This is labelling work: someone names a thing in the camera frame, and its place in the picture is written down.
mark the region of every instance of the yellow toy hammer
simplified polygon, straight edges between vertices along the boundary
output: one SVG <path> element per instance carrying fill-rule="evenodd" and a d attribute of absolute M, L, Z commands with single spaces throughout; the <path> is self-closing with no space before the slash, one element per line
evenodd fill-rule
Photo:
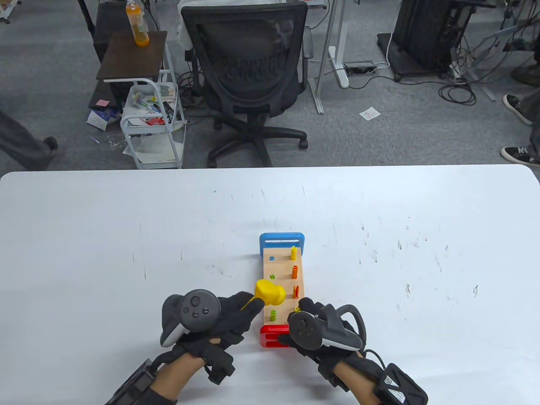
<path fill-rule="evenodd" d="M 251 298 L 247 304 L 253 301 L 255 298 L 260 298 L 265 302 L 265 305 L 281 305 L 285 301 L 287 293 L 281 286 L 277 286 L 268 280 L 259 280 L 255 284 L 255 296 Z"/>

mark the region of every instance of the shoe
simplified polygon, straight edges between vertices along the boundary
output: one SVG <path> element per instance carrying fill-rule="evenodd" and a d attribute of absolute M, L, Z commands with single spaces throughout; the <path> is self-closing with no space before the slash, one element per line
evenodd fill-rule
<path fill-rule="evenodd" d="M 540 86 L 540 66 L 520 66 L 512 70 L 510 74 L 512 79 L 528 84 L 529 86 L 539 87 Z"/>
<path fill-rule="evenodd" d="M 503 104 L 507 107 L 507 109 L 509 109 L 515 115 L 517 115 L 521 121 L 523 121 L 527 125 L 532 125 L 532 121 L 529 121 L 528 119 L 526 119 L 525 116 L 521 114 L 521 111 L 519 110 L 519 98 L 511 94 L 505 94 L 503 97 Z"/>
<path fill-rule="evenodd" d="M 532 156 L 526 147 L 504 147 L 501 156 L 512 163 L 540 168 L 540 158 Z"/>

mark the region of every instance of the gray pants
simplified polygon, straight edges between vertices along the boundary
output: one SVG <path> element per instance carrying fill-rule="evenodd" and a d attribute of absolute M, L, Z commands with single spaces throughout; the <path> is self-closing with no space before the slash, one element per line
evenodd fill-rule
<path fill-rule="evenodd" d="M 532 121 L 529 152 L 540 156 L 540 89 L 526 96 L 519 103 L 521 114 Z"/>

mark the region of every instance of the red item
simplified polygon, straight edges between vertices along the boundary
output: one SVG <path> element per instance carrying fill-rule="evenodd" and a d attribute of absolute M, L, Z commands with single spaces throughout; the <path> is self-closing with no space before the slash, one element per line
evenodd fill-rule
<path fill-rule="evenodd" d="M 288 335 L 289 325 L 265 325 L 261 328 L 261 346 L 263 347 L 288 347 L 278 342 L 278 336 Z"/>

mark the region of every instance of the plastic bottle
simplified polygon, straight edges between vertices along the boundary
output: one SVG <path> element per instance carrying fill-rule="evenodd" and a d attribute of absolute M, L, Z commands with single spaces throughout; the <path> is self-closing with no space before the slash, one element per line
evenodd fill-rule
<path fill-rule="evenodd" d="M 139 46 L 147 46 L 150 44 L 148 27 L 146 25 L 146 21 L 144 21 L 143 11 L 140 6 L 135 3 L 135 0 L 127 0 L 126 13 L 130 20 L 135 43 Z"/>

